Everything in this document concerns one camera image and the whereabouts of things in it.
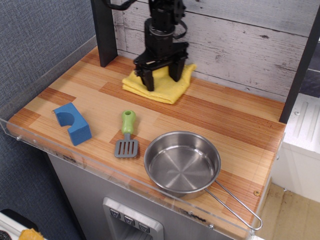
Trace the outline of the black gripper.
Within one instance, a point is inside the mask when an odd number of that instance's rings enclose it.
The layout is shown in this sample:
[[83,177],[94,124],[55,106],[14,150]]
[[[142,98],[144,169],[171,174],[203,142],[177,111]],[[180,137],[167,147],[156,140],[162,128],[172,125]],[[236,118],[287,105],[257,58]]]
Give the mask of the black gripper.
[[135,60],[135,74],[142,75],[142,83],[149,92],[154,91],[152,71],[168,67],[169,76],[178,82],[181,78],[185,61],[188,58],[187,42],[174,42],[183,38],[187,33],[187,26],[181,20],[179,25],[184,31],[175,34],[175,24],[171,21],[148,18],[144,22],[145,50]]

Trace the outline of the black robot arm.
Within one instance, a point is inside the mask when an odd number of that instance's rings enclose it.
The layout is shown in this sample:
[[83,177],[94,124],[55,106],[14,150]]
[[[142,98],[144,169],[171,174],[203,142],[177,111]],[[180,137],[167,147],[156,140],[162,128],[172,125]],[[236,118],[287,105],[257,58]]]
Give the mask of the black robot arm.
[[145,51],[133,62],[135,74],[149,92],[154,91],[153,71],[168,67],[169,76],[178,82],[188,58],[187,25],[182,21],[186,6],[182,0],[150,0],[150,18],[144,22]]

